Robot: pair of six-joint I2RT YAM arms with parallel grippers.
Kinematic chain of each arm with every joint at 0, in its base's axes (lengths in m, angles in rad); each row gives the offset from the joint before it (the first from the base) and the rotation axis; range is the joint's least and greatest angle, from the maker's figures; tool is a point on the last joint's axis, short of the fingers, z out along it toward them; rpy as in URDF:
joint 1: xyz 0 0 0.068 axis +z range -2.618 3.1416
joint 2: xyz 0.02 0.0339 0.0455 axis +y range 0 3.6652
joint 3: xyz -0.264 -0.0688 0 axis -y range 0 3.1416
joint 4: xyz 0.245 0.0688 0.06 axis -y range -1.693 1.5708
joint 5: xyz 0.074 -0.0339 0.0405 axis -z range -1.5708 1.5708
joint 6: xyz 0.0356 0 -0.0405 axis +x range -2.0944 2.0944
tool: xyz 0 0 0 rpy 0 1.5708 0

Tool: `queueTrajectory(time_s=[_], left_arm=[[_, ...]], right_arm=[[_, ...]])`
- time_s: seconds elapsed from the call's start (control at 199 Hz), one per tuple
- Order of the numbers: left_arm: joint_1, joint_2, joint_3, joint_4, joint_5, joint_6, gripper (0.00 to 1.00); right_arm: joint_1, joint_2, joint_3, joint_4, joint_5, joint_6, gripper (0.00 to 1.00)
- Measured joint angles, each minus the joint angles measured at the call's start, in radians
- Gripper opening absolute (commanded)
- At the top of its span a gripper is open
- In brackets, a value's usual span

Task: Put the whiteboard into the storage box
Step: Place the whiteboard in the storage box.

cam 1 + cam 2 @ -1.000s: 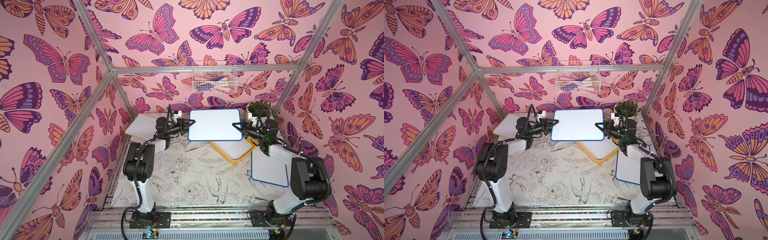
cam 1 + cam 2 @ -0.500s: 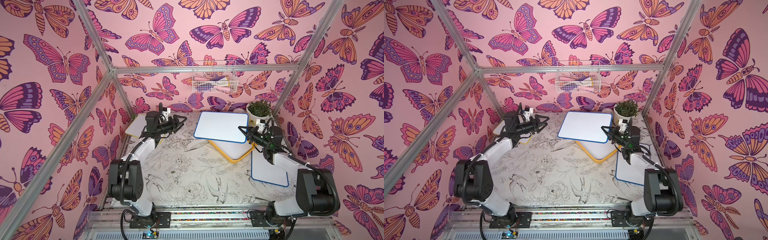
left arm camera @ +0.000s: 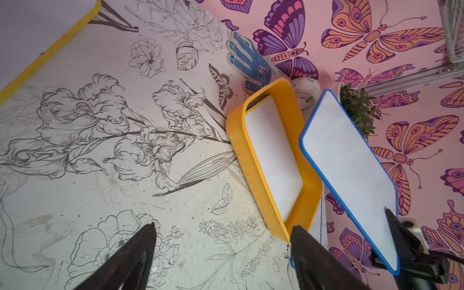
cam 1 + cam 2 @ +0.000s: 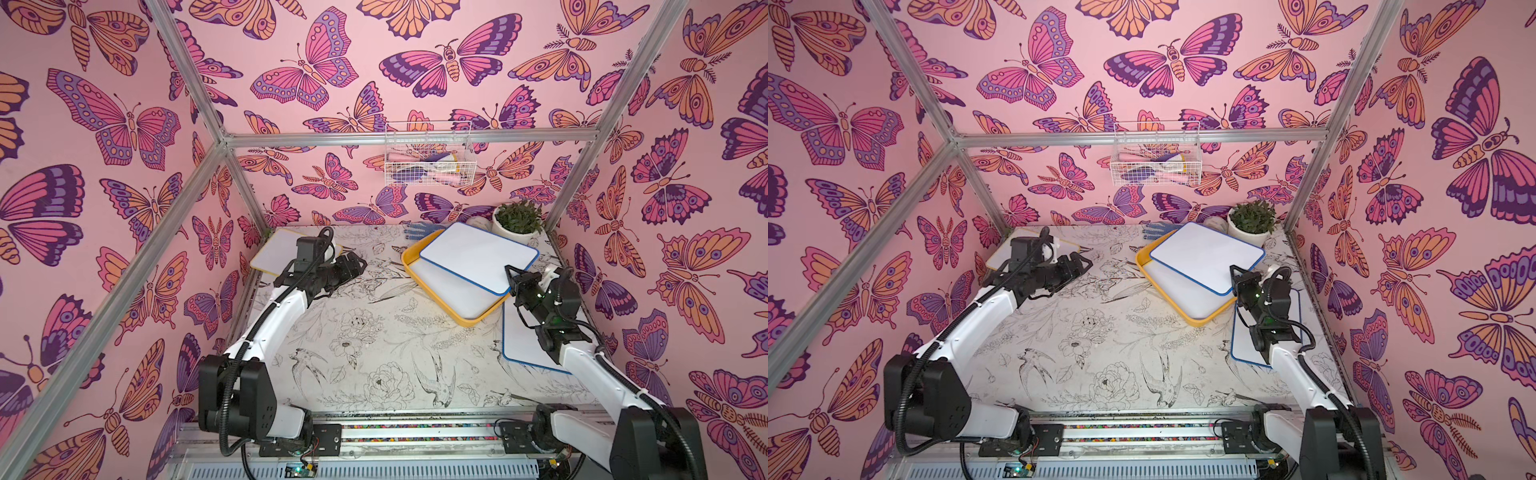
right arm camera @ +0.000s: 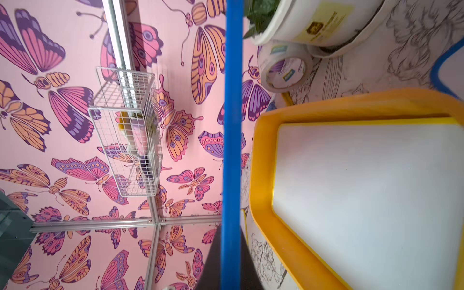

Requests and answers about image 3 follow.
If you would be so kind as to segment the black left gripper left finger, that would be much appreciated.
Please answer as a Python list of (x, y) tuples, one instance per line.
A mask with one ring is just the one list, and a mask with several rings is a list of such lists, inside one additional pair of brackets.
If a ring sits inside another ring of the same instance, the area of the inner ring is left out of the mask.
[(157, 231), (144, 225), (77, 290), (145, 290), (150, 275)]

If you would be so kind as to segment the blue-framed whiteboard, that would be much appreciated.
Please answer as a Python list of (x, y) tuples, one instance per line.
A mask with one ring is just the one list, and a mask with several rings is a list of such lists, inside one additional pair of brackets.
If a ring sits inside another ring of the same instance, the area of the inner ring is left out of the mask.
[(386, 210), (397, 213), (394, 182), (334, 93), (322, 93), (299, 137), (300, 150), (394, 276), (399, 256)]
[(320, 199), (317, 212), (314, 215), (308, 233), (327, 250), (326, 208), (323, 198)]

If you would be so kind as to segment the yellow-framed whiteboard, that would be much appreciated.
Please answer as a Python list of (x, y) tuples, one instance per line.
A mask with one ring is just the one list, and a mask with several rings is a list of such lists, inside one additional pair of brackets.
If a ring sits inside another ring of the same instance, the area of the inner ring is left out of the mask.
[(272, 96), (246, 111), (245, 125), (271, 196), (282, 220), (287, 221), (303, 180)]
[(101, 1), (1, 1), (1, 102), (90, 22)]

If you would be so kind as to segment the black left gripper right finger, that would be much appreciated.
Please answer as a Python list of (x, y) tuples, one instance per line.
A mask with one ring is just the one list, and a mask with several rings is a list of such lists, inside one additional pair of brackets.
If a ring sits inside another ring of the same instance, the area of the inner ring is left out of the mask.
[(367, 290), (303, 227), (291, 232), (291, 256), (301, 290)]

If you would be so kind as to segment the yellow plastic storage tray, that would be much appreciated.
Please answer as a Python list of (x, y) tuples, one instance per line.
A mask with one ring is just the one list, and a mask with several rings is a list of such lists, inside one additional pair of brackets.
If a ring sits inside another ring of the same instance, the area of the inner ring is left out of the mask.
[(286, 242), (310, 230), (323, 183), (299, 147), (305, 126), (293, 87), (280, 78), (228, 114), (226, 132), (269, 232)]

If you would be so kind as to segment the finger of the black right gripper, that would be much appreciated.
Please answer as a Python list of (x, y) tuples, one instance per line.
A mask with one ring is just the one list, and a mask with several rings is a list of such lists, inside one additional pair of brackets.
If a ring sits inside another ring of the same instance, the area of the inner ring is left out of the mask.
[(398, 289), (427, 290), (428, 282), (424, 280), (427, 264), (421, 242), (390, 209), (385, 209), (385, 215), (398, 254), (399, 273), (394, 276)]

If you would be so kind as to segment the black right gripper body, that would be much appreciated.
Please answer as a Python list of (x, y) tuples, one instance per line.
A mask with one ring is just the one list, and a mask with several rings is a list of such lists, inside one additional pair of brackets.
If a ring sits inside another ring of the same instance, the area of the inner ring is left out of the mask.
[(420, 227), (416, 220), (388, 217), (398, 254), (399, 290), (462, 290), (464, 257), (446, 249), (436, 232)]

